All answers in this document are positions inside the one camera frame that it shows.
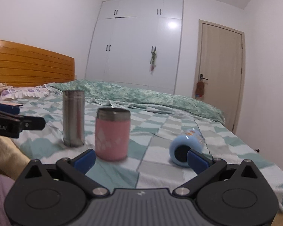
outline pink cup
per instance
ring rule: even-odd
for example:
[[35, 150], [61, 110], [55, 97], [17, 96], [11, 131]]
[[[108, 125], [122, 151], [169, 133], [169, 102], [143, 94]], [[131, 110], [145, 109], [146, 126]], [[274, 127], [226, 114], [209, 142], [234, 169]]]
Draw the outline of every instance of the pink cup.
[[106, 161], [127, 157], [130, 136], [130, 111], [99, 108], [95, 122], [95, 152]]

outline wardrobe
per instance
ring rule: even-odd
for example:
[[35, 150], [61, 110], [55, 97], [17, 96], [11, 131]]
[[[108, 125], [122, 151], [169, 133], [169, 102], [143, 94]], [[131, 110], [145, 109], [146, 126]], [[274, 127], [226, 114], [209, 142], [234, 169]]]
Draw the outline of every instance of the wardrobe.
[[86, 79], [174, 94], [182, 16], [183, 0], [103, 2]]

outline headboard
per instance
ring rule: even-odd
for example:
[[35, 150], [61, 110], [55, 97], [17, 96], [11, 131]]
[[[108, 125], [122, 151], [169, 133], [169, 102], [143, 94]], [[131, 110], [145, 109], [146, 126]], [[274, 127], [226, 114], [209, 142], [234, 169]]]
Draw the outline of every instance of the headboard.
[[0, 40], [0, 82], [35, 87], [75, 78], [75, 59], [15, 42]]

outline silver cup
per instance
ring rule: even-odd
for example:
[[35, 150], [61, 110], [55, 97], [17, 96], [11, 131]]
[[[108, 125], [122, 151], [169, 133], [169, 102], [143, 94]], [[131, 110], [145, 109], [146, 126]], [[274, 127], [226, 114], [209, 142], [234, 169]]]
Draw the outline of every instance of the silver cup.
[[68, 147], [85, 143], [85, 94], [84, 91], [63, 92], [63, 136]]

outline wall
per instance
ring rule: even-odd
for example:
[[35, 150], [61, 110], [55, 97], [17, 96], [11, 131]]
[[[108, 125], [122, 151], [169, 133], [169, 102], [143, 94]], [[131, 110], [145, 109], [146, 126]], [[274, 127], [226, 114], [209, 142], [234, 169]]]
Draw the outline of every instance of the wall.
[[75, 58], [85, 77], [87, 57], [102, 0], [0, 0], [0, 39]]
[[237, 135], [283, 170], [283, 0], [245, 9], [246, 76]]
[[175, 94], [192, 96], [199, 20], [244, 31], [244, 10], [215, 0], [183, 0], [183, 30]]

